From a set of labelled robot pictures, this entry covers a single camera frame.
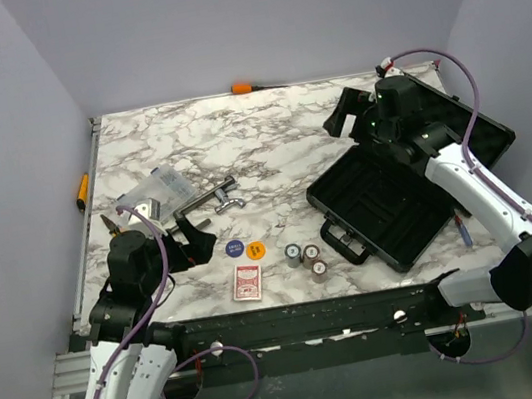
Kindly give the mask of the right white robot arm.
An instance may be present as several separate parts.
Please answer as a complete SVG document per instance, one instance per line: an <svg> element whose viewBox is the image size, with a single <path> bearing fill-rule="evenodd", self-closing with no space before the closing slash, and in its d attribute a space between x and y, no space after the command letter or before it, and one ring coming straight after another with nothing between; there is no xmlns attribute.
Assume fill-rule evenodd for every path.
<svg viewBox="0 0 532 399"><path fill-rule="evenodd" d="M463 210L500 248L482 268L444 272L430 283L429 320L448 325L461 306L532 306L532 205L493 175L511 130L413 76L386 76L372 91L345 89L324 122L338 137L354 119L353 146L307 198L397 271L410 269L440 229Z"/></svg>

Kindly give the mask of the blue poker chip stack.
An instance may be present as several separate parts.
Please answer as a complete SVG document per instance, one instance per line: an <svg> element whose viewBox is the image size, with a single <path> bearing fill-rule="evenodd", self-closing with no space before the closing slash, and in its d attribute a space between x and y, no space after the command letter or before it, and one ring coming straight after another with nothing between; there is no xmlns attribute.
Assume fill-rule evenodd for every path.
<svg viewBox="0 0 532 399"><path fill-rule="evenodd" d="M289 245L286 245L284 252L286 264L289 268L297 268L301 265L302 251L299 245L297 245L296 243L289 243Z"/></svg>

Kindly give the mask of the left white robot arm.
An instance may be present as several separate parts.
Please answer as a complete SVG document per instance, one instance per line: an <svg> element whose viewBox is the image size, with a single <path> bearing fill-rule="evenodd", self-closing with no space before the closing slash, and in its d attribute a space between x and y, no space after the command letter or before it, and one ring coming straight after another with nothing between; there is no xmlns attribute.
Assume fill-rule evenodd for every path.
<svg viewBox="0 0 532 399"><path fill-rule="evenodd" d="M84 399L160 399L168 376L191 358L186 328L153 315L176 273L211 260L213 234L186 217L171 232L121 232L111 239L108 276L90 312L90 366Z"/></svg>

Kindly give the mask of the brown poker chip stack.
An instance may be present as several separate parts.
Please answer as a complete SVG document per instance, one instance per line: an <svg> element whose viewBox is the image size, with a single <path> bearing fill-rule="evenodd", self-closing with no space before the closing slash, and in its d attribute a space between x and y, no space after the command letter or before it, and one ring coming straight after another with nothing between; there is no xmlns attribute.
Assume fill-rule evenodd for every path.
<svg viewBox="0 0 532 399"><path fill-rule="evenodd" d="M306 269L310 269L314 262L319 259L320 250L316 245L308 244L303 248L302 264Z"/></svg>

